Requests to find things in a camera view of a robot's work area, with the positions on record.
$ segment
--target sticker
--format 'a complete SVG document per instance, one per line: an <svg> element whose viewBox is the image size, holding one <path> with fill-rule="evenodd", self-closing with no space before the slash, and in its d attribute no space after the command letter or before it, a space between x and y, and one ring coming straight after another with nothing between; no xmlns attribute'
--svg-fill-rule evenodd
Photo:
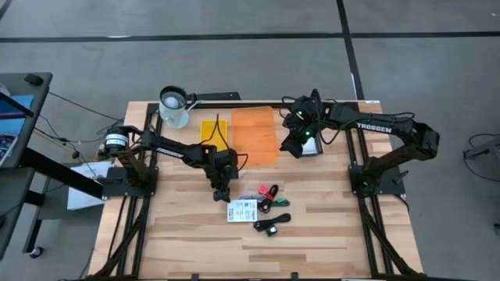
<svg viewBox="0 0 500 281"><path fill-rule="evenodd" d="M227 222L256 222L257 200L231 200L227 204Z"/></svg>
<svg viewBox="0 0 500 281"><path fill-rule="evenodd" d="M163 154L166 154L166 155L177 157L177 158L182 158L183 157L183 155L181 153L177 153L177 152L173 152L173 151L170 151L170 150L166 150L165 148L156 148L156 151L160 152L160 153L163 153Z"/></svg>
<svg viewBox="0 0 500 281"><path fill-rule="evenodd" d="M117 139L117 140L122 140L125 142L128 142L128 137L125 137L123 135L120 135L118 133L111 133L106 136L106 140L111 140L111 139Z"/></svg>
<svg viewBox="0 0 500 281"><path fill-rule="evenodd" d="M127 143L123 140L107 140L106 145L108 145L108 144L118 144L118 145L125 146L125 144L127 144Z"/></svg>

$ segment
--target gray floor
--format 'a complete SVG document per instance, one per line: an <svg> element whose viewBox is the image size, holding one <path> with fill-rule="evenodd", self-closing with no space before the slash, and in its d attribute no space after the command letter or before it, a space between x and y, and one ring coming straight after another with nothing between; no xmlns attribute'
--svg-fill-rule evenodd
<svg viewBox="0 0 500 281"><path fill-rule="evenodd" d="M352 32L500 30L495 0L345 0L345 6ZM335 1L14 0L0 21L0 37L292 31L341 31ZM355 39L354 47L366 99L381 100L385 112L415 112L441 134L435 160L404 167L425 272L497 279L500 238L492 224L500 220L500 186L470 174L462 150L475 133L499 133L500 37ZM128 101L155 100L167 84L198 93L239 91L243 99L299 96L313 87L324 98L355 97L342 39L0 44L0 72L37 71L54 73L55 93L117 117ZM42 114L59 134L81 140L113 122L53 97ZM37 126L48 129L43 120ZM30 146L70 162L38 137ZM80 150L92 155L95 146ZM487 159L471 165L500 179ZM38 244L47 252L31 260L20 249L33 211L23 208L0 279L78 277L99 216L44 223Z"/></svg>

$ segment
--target yellow tray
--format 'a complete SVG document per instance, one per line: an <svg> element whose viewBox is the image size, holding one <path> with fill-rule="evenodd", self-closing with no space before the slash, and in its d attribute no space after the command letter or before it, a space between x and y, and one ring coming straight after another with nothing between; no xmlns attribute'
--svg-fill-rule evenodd
<svg viewBox="0 0 500 281"><path fill-rule="evenodd" d="M213 128L216 125L215 120L202 120L202 125L201 125L201 131L200 131L200 141L208 140L210 138L210 135L213 132ZM227 139L227 121L226 120L221 120L219 119L219 128L220 132L224 136L224 140L226 140L227 143L229 143L229 140ZM227 150L226 145L224 144L224 141L220 137L219 132L217 132L217 129L215 133L213 134L212 140L206 141L204 144L213 144L217 147L217 151L225 151Z"/></svg>

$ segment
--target wooden tabletop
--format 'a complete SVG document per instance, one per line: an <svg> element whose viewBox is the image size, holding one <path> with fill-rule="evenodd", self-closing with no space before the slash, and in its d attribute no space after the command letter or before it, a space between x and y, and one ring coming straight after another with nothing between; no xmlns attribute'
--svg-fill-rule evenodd
<svg viewBox="0 0 500 281"><path fill-rule="evenodd" d="M125 124L142 128L147 104L130 102ZM379 103L360 101L359 107L363 112L382 112ZM197 143L200 122L215 119L216 113L228 122L231 146L230 109L193 109L185 128L173 130L164 123L162 135L185 144ZM278 111L274 113L279 147L288 130L281 126ZM352 132L357 158L363 159L356 132ZM326 139L334 133L323 132ZM365 135L370 155L391 150L386 134L366 131ZM261 183L279 185L279 197L287 198L291 205L274 207L266 215L259 213L259 219L291 214L290 222L277 225L279 233L274 237L256 232L251 223L227 223L226 203L213 201L213 189L204 172L159 155L160 177L149 209L139 278L191 278L192 273L199 273L201 278L290 278L291 272L298 272L301 278L370 276L358 203L348 178L350 158L345 134L324 145L323 150L322 155L300 159L280 151L275 165L245 166L240 179L230 182L233 199L254 194ZM406 206L391 195L379 199L387 238L409 266L421 272ZM115 197L105 203L89 274L105 263L121 201L121 197ZM383 272L380 246L376 238L373 241L378 268ZM131 245L125 273L131 272L134 242Z"/></svg>

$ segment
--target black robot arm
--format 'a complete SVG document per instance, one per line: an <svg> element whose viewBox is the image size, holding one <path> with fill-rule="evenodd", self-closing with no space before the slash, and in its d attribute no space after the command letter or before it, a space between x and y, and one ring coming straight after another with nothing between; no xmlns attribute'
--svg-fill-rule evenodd
<svg viewBox="0 0 500 281"><path fill-rule="evenodd" d="M129 134L132 139L138 136L136 143L128 144ZM238 178L238 155L235 150L217 151L214 145L209 144L182 144L157 136L152 131L140 131L134 126L116 126L108 130L105 151L118 158L130 181L139 183L148 180L148 167L135 158L141 151L157 151L178 158L192 168L203 169L211 187L216 189L214 201L230 202L229 181Z"/></svg>
<svg viewBox="0 0 500 281"><path fill-rule="evenodd" d="M322 102L315 89L310 97L302 96L291 105L290 113L283 122L290 133L281 144L281 150L300 158L302 145L326 128L371 130L399 137L403 141L400 148L379 158L370 157L364 163L361 174L356 177L356 181L359 181L356 185L362 191L358 193L359 196L369 196L388 169L412 159L432 159L438 153L439 134L428 125L413 121L413 116L407 112L397 115L358 112L350 104Z"/></svg>

